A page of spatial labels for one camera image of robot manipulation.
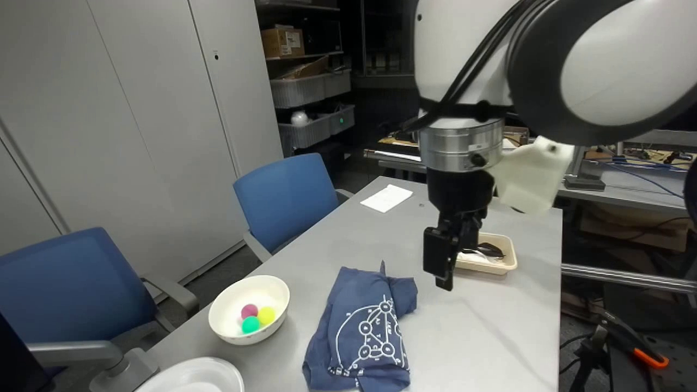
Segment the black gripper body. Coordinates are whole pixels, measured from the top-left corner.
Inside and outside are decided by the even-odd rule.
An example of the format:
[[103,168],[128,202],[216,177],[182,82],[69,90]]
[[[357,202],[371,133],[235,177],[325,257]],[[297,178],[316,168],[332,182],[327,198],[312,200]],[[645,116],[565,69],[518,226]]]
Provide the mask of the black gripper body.
[[479,231],[492,200],[494,178],[485,170],[427,170],[430,200],[437,208],[437,226]]

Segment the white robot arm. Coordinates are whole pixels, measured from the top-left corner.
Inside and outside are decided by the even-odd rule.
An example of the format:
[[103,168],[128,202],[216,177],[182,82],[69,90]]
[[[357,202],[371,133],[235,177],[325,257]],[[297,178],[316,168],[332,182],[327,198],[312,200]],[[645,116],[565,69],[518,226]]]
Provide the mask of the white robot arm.
[[487,205],[552,208],[579,146],[659,128],[697,100],[697,0],[417,0],[418,140],[448,290]]

